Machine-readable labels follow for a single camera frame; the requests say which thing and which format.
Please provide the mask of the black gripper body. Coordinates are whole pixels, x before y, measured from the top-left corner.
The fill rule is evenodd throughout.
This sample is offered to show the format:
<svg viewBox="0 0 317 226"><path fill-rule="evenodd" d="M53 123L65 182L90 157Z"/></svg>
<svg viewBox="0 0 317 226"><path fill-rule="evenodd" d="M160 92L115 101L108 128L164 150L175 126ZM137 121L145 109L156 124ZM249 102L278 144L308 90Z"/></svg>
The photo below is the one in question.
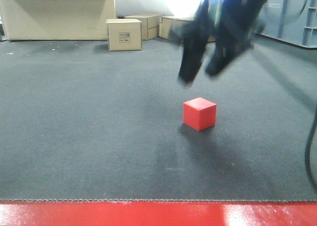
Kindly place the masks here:
<svg viewBox="0 0 317 226"><path fill-rule="evenodd" d="M247 39L257 27L257 18L267 0L202 0L194 17L204 21L204 35Z"/></svg>

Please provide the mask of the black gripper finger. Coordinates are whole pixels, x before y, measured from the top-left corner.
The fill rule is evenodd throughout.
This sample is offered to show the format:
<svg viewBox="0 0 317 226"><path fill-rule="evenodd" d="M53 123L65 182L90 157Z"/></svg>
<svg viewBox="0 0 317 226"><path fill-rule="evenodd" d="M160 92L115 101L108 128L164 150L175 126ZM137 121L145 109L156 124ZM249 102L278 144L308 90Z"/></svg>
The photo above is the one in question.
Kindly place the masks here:
<svg viewBox="0 0 317 226"><path fill-rule="evenodd" d="M206 66L205 73L209 77L216 77L248 49L247 39L235 39L230 36L218 37L214 54Z"/></svg>
<svg viewBox="0 0 317 226"><path fill-rule="evenodd" d="M183 39L183 57L178 78L184 84L191 84L201 68L209 35L198 35Z"/></svg>

